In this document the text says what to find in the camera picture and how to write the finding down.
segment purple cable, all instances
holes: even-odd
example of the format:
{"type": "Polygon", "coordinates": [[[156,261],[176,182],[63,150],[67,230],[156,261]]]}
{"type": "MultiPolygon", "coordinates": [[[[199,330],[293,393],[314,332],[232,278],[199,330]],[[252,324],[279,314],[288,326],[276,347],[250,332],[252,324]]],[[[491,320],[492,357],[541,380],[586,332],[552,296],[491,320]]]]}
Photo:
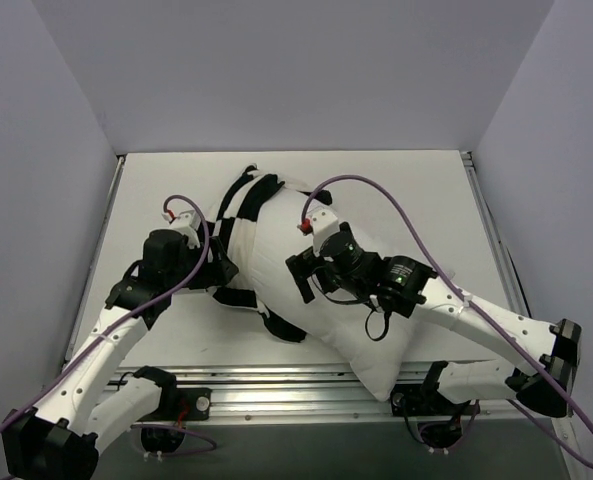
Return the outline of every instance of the purple cable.
{"type": "Polygon", "coordinates": [[[94,339],[94,341],[92,343],[90,343],[89,346],[85,350],[83,350],[79,355],[76,356],[76,358],[74,358],[71,362],[69,362],[69,364],[61,372],[61,374],[58,375],[54,379],[54,381],[52,383],[50,383],[47,386],[47,388],[45,388],[45,390],[43,390],[41,393],[36,395],[29,402],[27,402],[25,405],[20,407],[16,413],[14,413],[13,415],[10,415],[9,418],[7,418],[0,425],[0,434],[5,429],[7,429],[7,427],[9,427],[11,424],[13,424],[16,420],[18,420],[20,417],[22,417],[36,403],[38,403],[40,400],[45,398],[47,396],[47,394],[49,394],[52,390],[54,390],[65,378],[67,378],[69,376],[69,374],[71,372],[73,372],[74,369],[76,369],[76,367],[78,367],[78,365],[80,365],[80,363],[98,345],[100,345],[105,340],[105,337],[108,337],[110,333],[112,333],[114,330],[116,330],[118,327],[120,327],[123,323],[128,321],[130,318],[136,317],[137,315],[142,313],[144,310],[147,310],[149,307],[151,307],[152,305],[155,305],[156,303],[160,302],[161,300],[171,297],[174,293],[176,293],[178,290],[183,288],[198,273],[198,270],[200,270],[200,268],[203,266],[203,263],[207,259],[207,254],[209,252],[209,227],[207,225],[207,220],[205,219],[205,215],[203,215],[203,212],[200,210],[198,205],[196,203],[194,203],[193,200],[190,200],[189,198],[187,198],[183,195],[172,195],[171,197],[168,197],[165,200],[165,202],[163,203],[164,211],[168,210],[167,206],[169,205],[169,202],[171,202],[172,200],[183,200],[183,201],[189,203],[194,208],[194,210],[196,211],[198,216],[200,217],[200,222],[203,227],[203,231],[205,232],[205,243],[203,246],[203,251],[201,252],[200,258],[198,259],[198,263],[196,264],[196,266],[192,269],[191,272],[189,272],[189,274],[178,285],[176,285],[175,287],[172,287],[170,290],[166,291],[165,293],[159,295],[156,298],[153,298],[149,302],[144,303],[143,305],[135,308],[131,312],[125,314],[124,316],[122,316],[121,318],[116,320],[116,322],[113,323],[110,327],[108,327],[100,336],[96,337],[94,339]]]}
{"type": "MultiPolygon", "coordinates": [[[[476,417],[478,416],[479,413],[480,413],[480,401],[476,400],[476,402],[474,403],[474,413],[472,413],[472,416],[469,417],[469,422],[467,422],[467,426],[465,427],[465,430],[463,431],[463,434],[450,447],[444,448],[443,450],[447,450],[448,452],[452,452],[452,451],[454,451],[454,449],[456,449],[459,445],[462,444],[462,442],[465,439],[465,437],[467,435],[469,435],[469,432],[471,432],[472,426],[474,425],[474,420],[476,420],[476,417]]],[[[427,428],[432,427],[434,425],[445,425],[445,422],[430,422],[430,423],[426,423],[425,425],[423,425],[422,427],[420,427],[418,429],[418,436],[420,437],[420,440],[422,440],[424,442],[424,440],[423,440],[423,432],[427,428]]]]}
{"type": "MultiPolygon", "coordinates": [[[[421,240],[420,236],[418,235],[418,232],[414,228],[414,225],[412,224],[411,220],[409,219],[409,217],[403,210],[403,207],[400,206],[400,204],[396,201],[396,199],[387,190],[385,190],[384,187],[382,187],[375,181],[370,180],[369,178],[362,177],[360,175],[338,175],[336,177],[330,178],[329,180],[325,180],[323,183],[321,183],[314,189],[314,191],[309,195],[309,197],[305,201],[305,205],[303,206],[303,212],[301,214],[301,222],[305,221],[309,205],[316,198],[316,195],[318,195],[318,193],[322,189],[324,189],[327,185],[339,182],[341,180],[356,180],[359,182],[363,182],[368,185],[371,185],[376,190],[378,190],[380,193],[382,193],[390,201],[390,203],[394,206],[394,208],[396,209],[398,214],[401,216],[401,218],[403,219],[403,222],[405,222],[405,225],[407,226],[407,229],[409,230],[409,233],[411,233],[412,237],[416,241],[418,248],[420,248],[421,252],[423,252],[423,255],[425,255],[425,258],[427,258],[427,261],[431,264],[432,268],[436,271],[436,273],[438,273],[441,280],[443,282],[445,282],[445,284],[454,293],[454,295],[456,295],[456,297],[458,297],[461,301],[465,300],[463,293],[451,281],[451,279],[447,276],[445,271],[440,267],[440,265],[438,265],[436,260],[434,260],[434,257],[432,257],[432,255],[429,253],[429,250],[427,250],[427,247],[425,246],[425,244],[421,240]]],[[[531,367],[534,370],[536,370],[541,375],[541,377],[543,377],[543,379],[545,379],[545,381],[554,389],[554,391],[556,393],[558,393],[567,402],[567,404],[571,407],[571,409],[574,412],[576,412],[576,414],[578,415],[578,418],[580,418],[580,420],[585,424],[585,426],[587,427],[587,429],[590,431],[590,433],[593,436],[592,421],[589,419],[587,414],[585,414],[585,412],[580,408],[580,406],[576,403],[576,401],[565,391],[565,389],[563,389],[558,384],[558,382],[556,382],[556,380],[554,380],[554,378],[549,373],[547,373],[545,368],[539,362],[534,360],[531,357],[531,355],[529,355],[529,353],[527,353],[525,351],[525,349],[523,347],[521,347],[516,341],[514,341],[514,339],[503,329],[503,327],[501,327],[498,324],[498,322],[496,322],[487,312],[485,312],[485,310],[483,310],[480,306],[478,306],[476,303],[474,303],[472,301],[469,302],[469,306],[476,313],[478,313],[478,315],[480,315],[481,318],[483,320],[485,320],[494,330],[496,330],[496,332],[504,340],[506,340],[521,355],[521,357],[523,357],[527,361],[527,363],[529,363],[529,365],[531,365],[531,367]]],[[[550,432],[547,430],[546,427],[541,425],[541,423],[539,421],[537,421],[525,409],[523,409],[522,407],[519,407],[516,404],[516,402],[513,402],[510,400],[509,403],[511,403],[514,407],[516,407],[518,409],[518,411],[523,413],[538,428],[540,428],[545,433],[547,433],[550,436],[550,438],[552,438],[552,440],[554,440],[560,446],[560,448],[565,450],[568,454],[570,454],[572,457],[574,457],[576,460],[578,460],[580,463],[582,463],[586,467],[593,469],[593,462],[590,462],[589,460],[585,459],[583,456],[581,456],[578,452],[574,451],[571,447],[569,447],[566,443],[564,443],[557,436],[550,434],[550,432]]]]}
{"type": "MultiPolygon", "coordinates": [[[[161,457],[164,457],[164,458],[187,457],[190,455],[197,455],[199,453],[213,452],[214,450],[216,450],[216,448],[218,448],[218,444],[216,443],[216,441],[211,439],[210,437],[208,437],[206,435],[202,435],[197,432],[192,432],[190,430],[185,430],[184,428],[174,427],[172,425],[159,425],[156,423],[137,423],[135,425],[132,425],[132,429],[141,429],[142,430],[144,428],[155,428],[158,430],[170,430],[172,432],[182,433],[183,435],[186,435],[188,437],[198,438],[198,439],[203,440],[210,444],[210,447],[195,448],[192,450],[185,450],[182,452],[163,453],[163,454],[161,454],[161,457]]],[[[144,451],[141,451],[140,449],[138,449],[135,445],[134,445],[134,448],[140,453],[145,453],[144,451]]]]}

